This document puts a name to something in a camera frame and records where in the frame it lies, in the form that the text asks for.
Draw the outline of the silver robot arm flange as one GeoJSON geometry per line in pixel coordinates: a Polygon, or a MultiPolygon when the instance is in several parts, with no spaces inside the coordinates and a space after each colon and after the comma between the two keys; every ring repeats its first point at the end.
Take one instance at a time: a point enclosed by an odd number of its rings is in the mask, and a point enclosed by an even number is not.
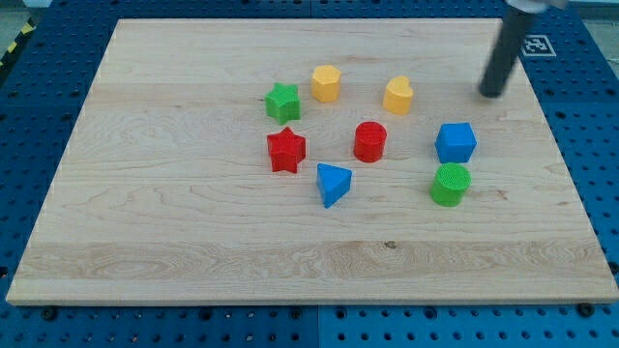
{"type": "Polygon", "coordinates": [[[569,0],[505,0],[505,3],[528,14],[541,14],[550,7],[565,9],[569,0]]]}

